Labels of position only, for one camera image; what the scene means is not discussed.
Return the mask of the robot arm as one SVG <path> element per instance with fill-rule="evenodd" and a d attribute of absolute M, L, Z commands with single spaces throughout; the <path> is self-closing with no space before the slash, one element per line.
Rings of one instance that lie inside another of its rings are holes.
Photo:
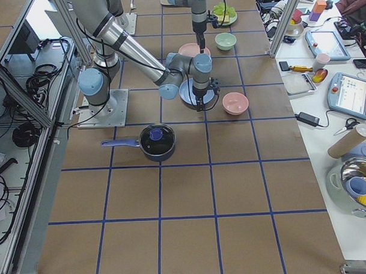
<path fill-rule="evenodd" d="M 207 0 L 169 0 L 171 5 L 191 9 L 192 29 L 197 37 L 199 54 L 194 57 L 169 53 L 161 64 L 143 48 L 122 26 L 116 22 L 123 9 L 121 0 L 72 0 L 75 15 L 80 24 L 101 45 L 129 59 L 159 87 L 162 98 L 171 100 L 178 94 L 181 83 L 192 78 L 195 109 L 206 111 L 204 96 L 208 90 L 216 90 L 211 78 L 212 59 L 204 53 L 204 33 L 209 22 L 217 18 L 207 12 Z"/>
<path fill-rule="evenodd" d="M 203 53 L 206 48 L 204 33 L 207 24 L 211 23 L 214 28 L 218 27 L 218 17 L 207 9 L 207 0 L 168 0 L 168 2 L 176 7 L 191 9 L 192 30 L 196 35 L 199 51 Z"/>

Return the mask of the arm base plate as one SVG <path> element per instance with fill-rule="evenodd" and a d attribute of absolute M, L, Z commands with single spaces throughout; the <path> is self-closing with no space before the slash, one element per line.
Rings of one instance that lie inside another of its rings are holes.
<path fill-rule="evenodd" d="M 124 127 L 126 124 L 126 113 L 128 106 L 129 89 L 112 89 L 109 102 L 101 112 L 91 106 L 89 108 L 88 101 L 83 97 L 82 105 L 86 106 L 81 110 L 78 118 L 79 129 L 104 129 L 106 127 Z"/>
<path fill-rule="evenodd" d="M 136 13 L 123 13 L 117 17 L 117 23 L 129 34 L 135 35 L 136 31 L 137 14 Z"/>

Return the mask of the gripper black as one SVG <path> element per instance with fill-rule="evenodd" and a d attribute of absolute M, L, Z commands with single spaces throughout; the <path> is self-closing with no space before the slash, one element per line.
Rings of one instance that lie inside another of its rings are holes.
<path fill-rule="evenodd" d="M 213 100 L 214 96 L 218 96 L 220 87 L 216 78 L 210 78 L 207 82 L 201 83 L 192 80 L 192 94 L 197 103 L 197 112 L 205 110 L 204 100 Z"/>
<path fill-rule="evenodd" d="M 211 14 L 209 10 L 201 12 L 192 11 L 192 30 L 197 35 L 197 45 L 200 53 L 204 53 L 204 32 L 207 30 L 208 23 L 211 23 L 213 28 L 218 28 L 218 17 Z"/>

